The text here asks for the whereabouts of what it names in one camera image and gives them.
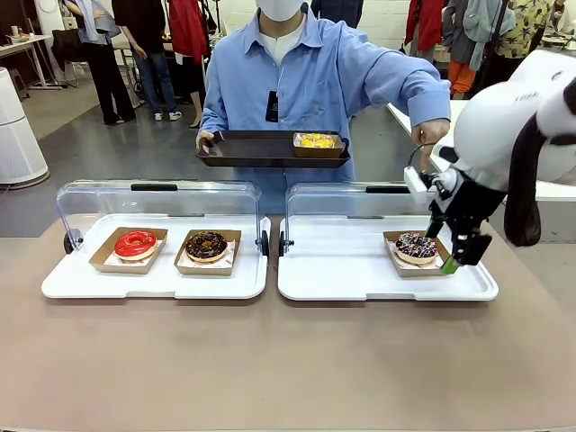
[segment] black pants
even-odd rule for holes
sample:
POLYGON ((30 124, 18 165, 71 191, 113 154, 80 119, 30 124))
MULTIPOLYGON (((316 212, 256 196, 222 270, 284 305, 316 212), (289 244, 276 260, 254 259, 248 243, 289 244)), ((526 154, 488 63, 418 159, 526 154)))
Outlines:
POLYGON ((136 113, 116 64, 113 46, 95 43, 84 43, 83 46, 98 93, 104 123, 116 123, 120 119, 134 119, 136 113), (114 111, 113 96, 118 113, 114 111))
POLYGON ((482 88, 508 81, 524 58, 506 58, 494 53, 490 68, 486 70, 482 88))

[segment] table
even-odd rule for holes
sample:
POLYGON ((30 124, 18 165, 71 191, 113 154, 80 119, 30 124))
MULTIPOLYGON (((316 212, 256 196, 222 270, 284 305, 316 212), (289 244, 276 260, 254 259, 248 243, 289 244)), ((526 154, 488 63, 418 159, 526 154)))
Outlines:
POLYGON ((32 60, 34 63, 34 69, 38 74, 38 78, 40 79, 40 85, 32 85, 30 89, 41 89, 41 90, 61 90, 62 87, 59 85, 48 85, 46 82, 46 78, 44 77, 44 73, 42 72, 42 67, 40 61, 38 60, 38 55, 36 54, 36 49, 34 48, 34 44, 36 42, 45 41, 47 39, 51 39, 51 36, 47 36, 44 34, 37 34, 30 37, 26 42, 17 42, 12 45, 5 45, 0 47, 0 59, 2 57, 11 56, 16 54, 17 52, 31 50, 32 51, 32 60))
MULTIPOLYGON (((468 101, 450 101, 450 109, 452 111, 452 121, 450 123, 450 131, 443 137, 432 150, 430 162, 438 171, 446 171, 450 167, 450 162, 439 156, 438 152, 442 147, 454 146, 454 128, 460 113, 468 101)), ((388 109, 392 115, 398 120, 402 128, 411 134, 410 118, 402 113, 399 109, 388 104, 388 109)), ((536 183, 536 200, 537 201, 556 201, 556 202, 576 202, 576 187, 568 186, 565 184, 552 184, 547 182, 536 183)))
POLYGON ((335 304, 283 299, 276 247, 252 301, 50 301, 63 233, 55 222, 0 273, 3 428, 576 424, 576 328, 498 235, 491 303, 335 304))

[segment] red jacket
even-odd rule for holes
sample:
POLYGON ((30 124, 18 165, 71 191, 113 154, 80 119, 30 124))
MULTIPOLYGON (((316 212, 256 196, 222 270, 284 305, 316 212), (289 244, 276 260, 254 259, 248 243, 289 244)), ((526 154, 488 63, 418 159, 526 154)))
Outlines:
POLYGON ((416 24, 418 30, 418 51, 426 51, 442 40, 442 8, 444 0, 410 0, 406 21, 405 44, 414 40, 416 24))
POLYGON ((202 63, 202 56, 208 55, 208 43, 196 0, 170 1, 170 30, 174 52, 193 57, 197 65, 202 63))

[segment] plastic display case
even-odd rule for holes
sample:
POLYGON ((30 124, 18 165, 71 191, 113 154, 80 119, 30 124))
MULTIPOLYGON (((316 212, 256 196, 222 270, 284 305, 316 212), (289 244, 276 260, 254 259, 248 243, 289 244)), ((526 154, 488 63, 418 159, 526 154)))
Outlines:
MULTIPOLYGON (((484 265, 444 277, 400 277, 385 231, 426 230, 429 202, 404 184, 297 184, 286 195, 278 288, 296 301, 489 301, 498 286, 484 265)), ((451 250, 450 231, 438 235, 451 250)))
POLYGON ((50 298, 249 299, 265 287, 270 220, 251 183, 77 181, 58 191, 67 255, 42 284, 50 298), (90 260, 118 228, 167 230, 147 274, 110 274, 90 260), (237 230, 231 276, 184 275, 175 257, 190 230, 237 230))

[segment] yellow pastry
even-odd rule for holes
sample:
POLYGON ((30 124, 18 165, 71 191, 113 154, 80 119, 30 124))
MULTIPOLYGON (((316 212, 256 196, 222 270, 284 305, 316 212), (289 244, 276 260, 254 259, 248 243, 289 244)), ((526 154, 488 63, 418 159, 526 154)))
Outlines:
POLYGON ((321 133, 304 133, 301 136, 301 146, 311 149, 333 149, 334 140, 329 135, 321 133))

